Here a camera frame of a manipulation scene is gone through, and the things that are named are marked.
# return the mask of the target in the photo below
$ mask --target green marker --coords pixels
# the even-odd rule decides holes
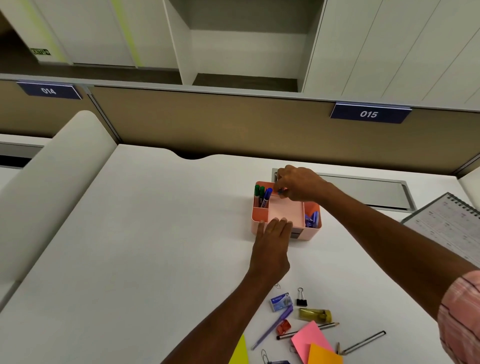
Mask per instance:
[[[258,204],[258,207],[260,207],[262,205],[262,202],[264,200],[264,196],[265,196],[265,187],[260,187],[260,198],[259,198],[259,204]]]
[[[253,201],[253,207],[260,207],[259,200],[260,199],[260,185],[255,185],[255,195]]]

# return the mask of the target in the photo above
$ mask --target white door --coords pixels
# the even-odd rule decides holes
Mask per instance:
[[[135,66],[108,0],[34,0],[73,63]]]

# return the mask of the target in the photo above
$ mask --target pink plaid sleeve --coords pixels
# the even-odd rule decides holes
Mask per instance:
[[[455,363],[480,364],[480,270],[458,278],[438,311],[440,340]]]

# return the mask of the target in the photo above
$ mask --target person's left hand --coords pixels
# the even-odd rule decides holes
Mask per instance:
[[[286,218],[280,221],[275,218],[268,223],[265,232],[264,226],[265,223],[260,221],[249,273],[264,279],[266,284],[273,287],[290,269],[287,250],[293,223],[287,222]]]

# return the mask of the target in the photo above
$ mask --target pink sticky note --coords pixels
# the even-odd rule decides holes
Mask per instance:
[[[308,356],[310,354],[310,345],[316,344],[324,349],[334,352],[330,343],[318,328],[315,321],[308,323],[299,332],[292,337],[292,343],[303,362],[308,364]]]

